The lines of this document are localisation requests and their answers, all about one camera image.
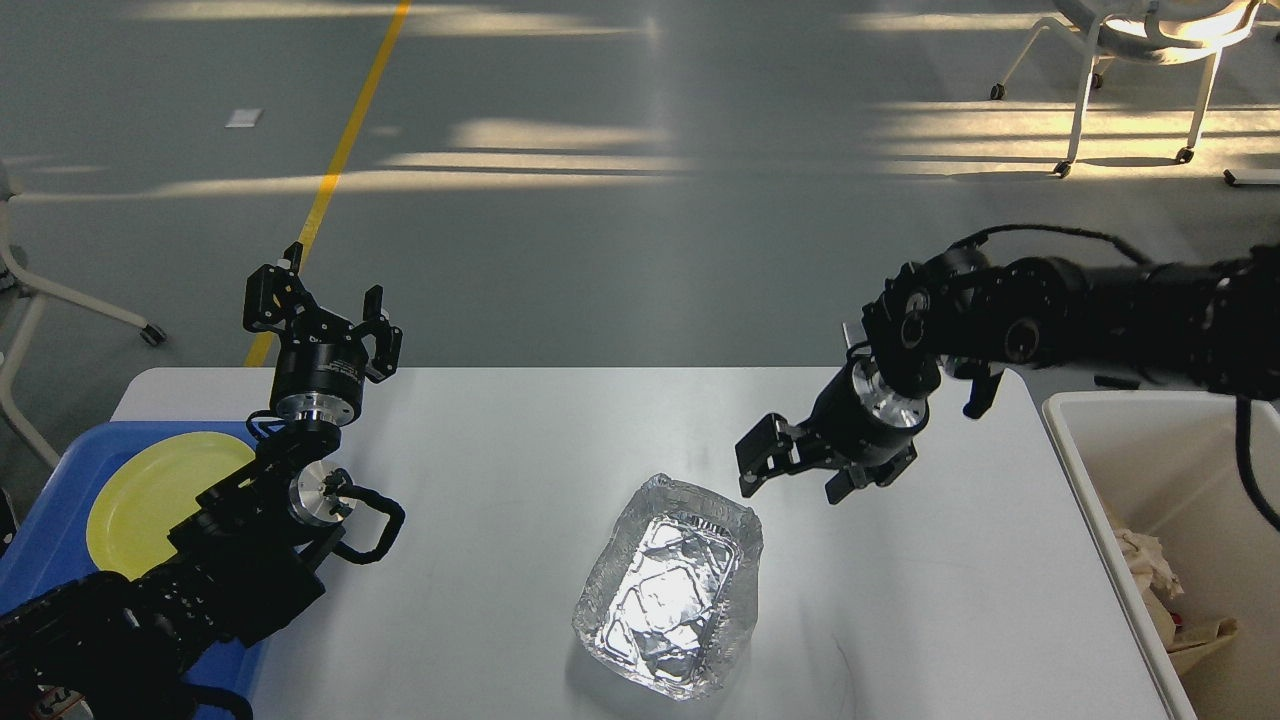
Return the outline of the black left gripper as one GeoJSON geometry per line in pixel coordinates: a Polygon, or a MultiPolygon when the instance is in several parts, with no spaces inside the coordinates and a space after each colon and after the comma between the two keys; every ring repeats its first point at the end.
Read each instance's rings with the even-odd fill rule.
{"type": "Polygon", "coordinates": [[[276,416],[344,427],[360,418],[365,377],[381,383],[398,370],[403,332],[384,311],[381,286],[366,291],[356,325],[319,320],[320,306],[300,278],[303,250],[293,242],[248,277],[243,328],[282,341],[270,393],[276,416]]]}

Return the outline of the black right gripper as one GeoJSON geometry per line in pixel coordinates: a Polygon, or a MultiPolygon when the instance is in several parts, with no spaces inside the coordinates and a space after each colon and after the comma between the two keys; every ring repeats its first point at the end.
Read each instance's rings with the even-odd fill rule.
{"type": "Polygon", "coordinates": [[[914,438],[928,420],[927,400],[893,391],[873,356],[849,355],[800,425],[768,413],[737,441],[740,495],[751,498],[769,479],[813,466],[838,469],[826,482],[829,505],[891,486],[916,460],[914,438]]]}

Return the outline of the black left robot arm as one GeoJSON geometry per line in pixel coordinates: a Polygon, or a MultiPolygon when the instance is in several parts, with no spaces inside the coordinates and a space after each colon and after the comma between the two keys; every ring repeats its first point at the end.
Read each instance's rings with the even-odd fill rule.
{"type": "Polygon", "coordinates": [[[252,647],[296,620],[324,594],[325,559],[367,565],[390,551],[404,510],[330,456],[365,382],[396,373],[403,334],[378,284],[358,322],[323,307],[300,278],[303,255],[292,243],[246,282],[243,327],[280,341],[268,406],[244,421],[253,457],[196,497],[164,562],[136,579],[95,571],[3,615],[5,719],[192,719],[202,707],[250,719],[242,694],[188,670],[215,644],[252,647]]]}

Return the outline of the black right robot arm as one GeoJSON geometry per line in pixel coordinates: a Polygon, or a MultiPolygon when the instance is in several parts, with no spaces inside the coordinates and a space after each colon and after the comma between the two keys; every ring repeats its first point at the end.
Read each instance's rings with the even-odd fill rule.
{"type": "Polygon", "coordinates": [[[943,377],[970,386],[964,414],[982,418],[1009,368],[1074,366],[1098,386],[1187,386],[1230,396],[1234,456],[1245,496],[1270,525],[1277,511],[1252,465],[1252,405],[1279,392],[1279,251],[1274,243],[1208,265],[1157,263],[1114,234],[1051,225],[1125,258],[1083,266],[1064,258],[997,264],[980,229],[924,263],[906,263],[861,310],[863,337],[818,393],[808,418],[764,415],[735,446],[739,489],[828,469],[829,503],[892,484],[943,377]]]}

